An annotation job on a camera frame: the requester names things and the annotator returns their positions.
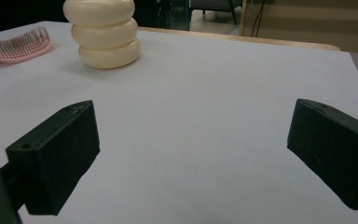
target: cream stacking toy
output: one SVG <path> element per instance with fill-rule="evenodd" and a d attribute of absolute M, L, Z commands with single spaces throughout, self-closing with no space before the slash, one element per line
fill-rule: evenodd
<path fill-rule="evenodd" d="M 73 24 L 72 38 L 79 45 L 80 60 L 97 69 L 135 61 L 141 46 L 134 11 L 133 0 L 66 0 L 63 13 Z"/>

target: pink hairbrush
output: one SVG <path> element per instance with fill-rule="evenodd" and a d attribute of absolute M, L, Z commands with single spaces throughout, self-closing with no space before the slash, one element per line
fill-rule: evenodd
<path fill-rule="evenodd" d="M 21 63 L 51 49 L 51 40 L 44 27 L 0 41 L 0 63 Z"/>

